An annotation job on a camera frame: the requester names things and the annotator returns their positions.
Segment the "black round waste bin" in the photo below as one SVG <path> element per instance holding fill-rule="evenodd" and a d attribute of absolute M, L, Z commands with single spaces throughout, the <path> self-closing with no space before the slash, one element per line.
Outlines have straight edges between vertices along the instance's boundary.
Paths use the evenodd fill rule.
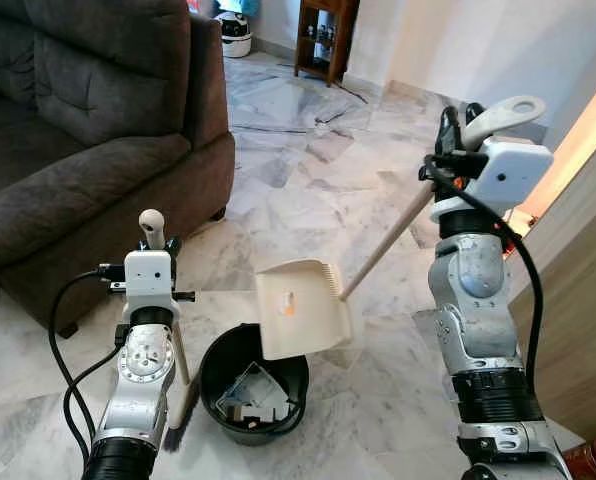
<path fill-rule="evenodd" d="M 249 428 L 243 421 L 230 420 L 215 406 L 252 365 L 261 367 L 278 381 L 292 404 L 292 411 L 284 419 L 266 422 L 257 428 Z M 240 324 L 219 335 L 207 348 L 199 370 L 199 402 L 222 433 L 239 445 L 266 445 L 298 429 L 307 412 L 308 387 L 310 367 L 303 356 L 280 360 L 263 358 L 261 330 L 257 324 Z"/>

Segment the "light wooden cabinet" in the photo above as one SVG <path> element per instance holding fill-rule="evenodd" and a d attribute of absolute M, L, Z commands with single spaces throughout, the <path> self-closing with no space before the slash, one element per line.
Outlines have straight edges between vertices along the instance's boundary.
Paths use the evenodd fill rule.
<path fill-rule="evenodd" d="M 526 244 L 544 287 L 535 367 L 542 411 L 596 439 L 596 92 L 531 193 Z"/>

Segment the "dark wooden shelf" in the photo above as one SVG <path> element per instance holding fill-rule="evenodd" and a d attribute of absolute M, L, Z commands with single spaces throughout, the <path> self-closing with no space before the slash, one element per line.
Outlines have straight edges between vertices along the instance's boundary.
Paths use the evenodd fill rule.
<path fill-rule="evenodd" d="M 347 72 L 361 0 L 301 0 L 293 72 L 311 74 L 327 87 Z"/>

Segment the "beige long-handled broom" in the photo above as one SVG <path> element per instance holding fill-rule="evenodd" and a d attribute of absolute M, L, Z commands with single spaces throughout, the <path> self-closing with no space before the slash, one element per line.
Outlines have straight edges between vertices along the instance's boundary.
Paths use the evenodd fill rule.
<path fill-rule="evenodd" d="M 165 236 L 165 216 L 156 209 L 146 209 L 139 215 L 139 225 L 144 232 L 144 238 L 150 242 L 148 250 L 164 250 L 167 242 Z M 196 397 L 198 396 L 199 378 L 189 370 L 187 348 L 184 346 L 182 324 L 179 323 L 179 310 L 175 310 L 175 320 L 171 324 L 171 335 L 173 335 L 173 353 L 176 366 L 178 366 L 179 379 L 182 381 L 184 392 L 182 402 L 179 403 L 179 410 L 173 415 L 173 419 L 167 421 L 167 430 L 162 439 L 162 451 L 178 452 L 182 444 L 183 436 L 187 434 L 190 419 L 196 411 Z"/>

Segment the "white round appliance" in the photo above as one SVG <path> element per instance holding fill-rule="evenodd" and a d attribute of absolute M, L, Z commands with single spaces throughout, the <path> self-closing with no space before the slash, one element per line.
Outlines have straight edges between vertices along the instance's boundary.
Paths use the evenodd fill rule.
<path fill-rule="evenodd" d="M 215 19 L 220 24 L 222 55 L 225 58 L 246 58 L 251 54 L 253 32 L 248 15 L 222 10 Z"/>

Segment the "crumpled packaging waste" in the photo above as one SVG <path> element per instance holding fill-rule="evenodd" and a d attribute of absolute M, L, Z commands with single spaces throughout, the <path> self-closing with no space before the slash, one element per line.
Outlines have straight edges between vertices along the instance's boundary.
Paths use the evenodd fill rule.
<path fill-rule="evenodd" d="M 214 408 L 225 420 L 246 428 L 261 428 L 288 419 L 295 403 L 290 401 L 279 380 L 265 367 L 251 362 L 216 399 Z"/>

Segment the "dark brown fabric sofa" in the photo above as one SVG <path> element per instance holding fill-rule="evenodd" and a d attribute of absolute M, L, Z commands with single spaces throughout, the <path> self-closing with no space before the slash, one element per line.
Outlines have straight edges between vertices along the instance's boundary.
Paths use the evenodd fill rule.
<path fill-rule="evenodd" d="M 235 165 L 221 27 L 180 0 L 0 0 L 0 289 L 62 337 L 106 292 L 141 212 L 188 237 Z"/>

